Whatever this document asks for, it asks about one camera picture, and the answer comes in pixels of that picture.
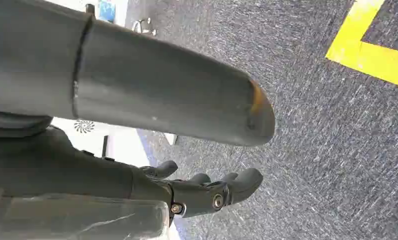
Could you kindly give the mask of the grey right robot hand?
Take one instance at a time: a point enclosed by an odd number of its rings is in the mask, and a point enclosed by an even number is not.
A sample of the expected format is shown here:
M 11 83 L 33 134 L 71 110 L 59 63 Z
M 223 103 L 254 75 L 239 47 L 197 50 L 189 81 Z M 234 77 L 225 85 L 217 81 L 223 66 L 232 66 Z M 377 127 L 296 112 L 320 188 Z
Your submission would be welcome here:
M 174 217 L 250 197 L 255 168 L 212 181 L 76 149 L 54 117 L 258 146 L 274 135 L 244 72 L 44 0 L 0 0 L 0 240 L 151 240 Z

